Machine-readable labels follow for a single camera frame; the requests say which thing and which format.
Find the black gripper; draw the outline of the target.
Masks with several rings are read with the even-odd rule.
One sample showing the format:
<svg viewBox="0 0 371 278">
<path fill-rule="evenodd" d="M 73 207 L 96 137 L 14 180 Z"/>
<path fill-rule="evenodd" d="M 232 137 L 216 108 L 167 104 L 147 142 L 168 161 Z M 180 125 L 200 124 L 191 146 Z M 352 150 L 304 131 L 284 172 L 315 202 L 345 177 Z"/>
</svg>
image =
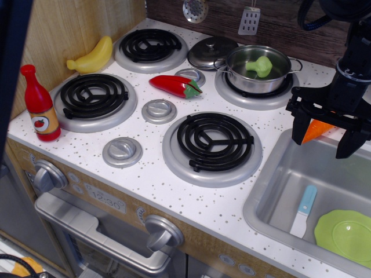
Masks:
<svg viewBox="0 0 371 278">
<path fill-rule="evenodd" d="M 370 104 L 354 89 L 293 87 L 286 109 L 294 116 L 292 139 L 297 145 L 302 144 L 312 119 L 342 129 L 370 129 Z M 367 139 L 367 133 L 346 130 L 336 159 L 349 158 Z"/>
</svg>

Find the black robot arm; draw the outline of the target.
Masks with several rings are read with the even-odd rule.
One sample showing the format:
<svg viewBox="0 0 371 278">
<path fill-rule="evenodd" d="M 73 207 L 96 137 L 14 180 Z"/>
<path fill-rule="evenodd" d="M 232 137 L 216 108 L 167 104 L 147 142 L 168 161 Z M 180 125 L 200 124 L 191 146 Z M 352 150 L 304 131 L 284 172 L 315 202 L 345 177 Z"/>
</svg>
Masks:
<svg viewBox="0 0 371 278">
<path fill-rule="evenodd" d="M 370 86 L 370 1 L 320 1 L 325 15 L 306 23 L 312 1 L 303 1 L 298 24 L 305 31 L 317 29 L 331 20 L 349 22 L 346 51 L 336 63 L 331 84 L 325 87 L 293 87 L 286 109 L 294 117 L 292 139 L 302 144 L 311 120 L 345 130 L 336 158 L 351 156 L 370 140 L 370 104 L 363 99 Z"/>
</svg>

